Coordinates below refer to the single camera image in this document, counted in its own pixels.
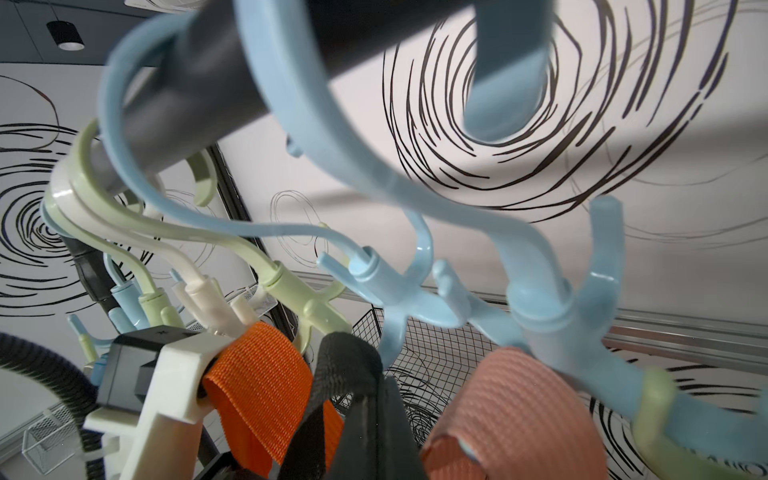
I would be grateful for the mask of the red-orange strap sling bag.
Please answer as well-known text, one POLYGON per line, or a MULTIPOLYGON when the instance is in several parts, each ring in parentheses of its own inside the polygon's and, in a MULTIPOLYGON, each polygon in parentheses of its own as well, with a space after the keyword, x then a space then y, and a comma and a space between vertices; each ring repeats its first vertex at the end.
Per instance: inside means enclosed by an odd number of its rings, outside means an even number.
POLYGON ((244 469, 265 477, 275 465, 286 479, 321 479, 327 473, 344 421, 330 402, 309 427, 308 443, 289 454, 309 402, 309 366, 279 330, 258 322, 222 350, 203 376, 230 451, 244 469))

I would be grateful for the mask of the black crescent shoulder bag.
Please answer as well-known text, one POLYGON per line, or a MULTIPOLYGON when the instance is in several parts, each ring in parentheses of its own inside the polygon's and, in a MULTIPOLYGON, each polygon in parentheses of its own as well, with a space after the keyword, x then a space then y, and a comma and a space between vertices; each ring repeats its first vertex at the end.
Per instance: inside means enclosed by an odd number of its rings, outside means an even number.
POLYGON ((377 350, 345 332, 323 338, 304 418, 289 444, 280 479, 425 479, 396 381, 383 373, 377 350), (330 463, 325 403, 349 396, 330 463))

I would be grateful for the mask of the pink backpack bag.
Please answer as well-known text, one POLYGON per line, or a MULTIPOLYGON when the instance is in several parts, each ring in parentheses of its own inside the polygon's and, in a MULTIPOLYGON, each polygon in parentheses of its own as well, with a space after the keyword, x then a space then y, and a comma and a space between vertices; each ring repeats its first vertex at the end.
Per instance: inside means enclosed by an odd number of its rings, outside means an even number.
POLYGON ((603 441, 576 391, 518 348, 487 355, 421 449, 431 479, 605 479, 603 441))

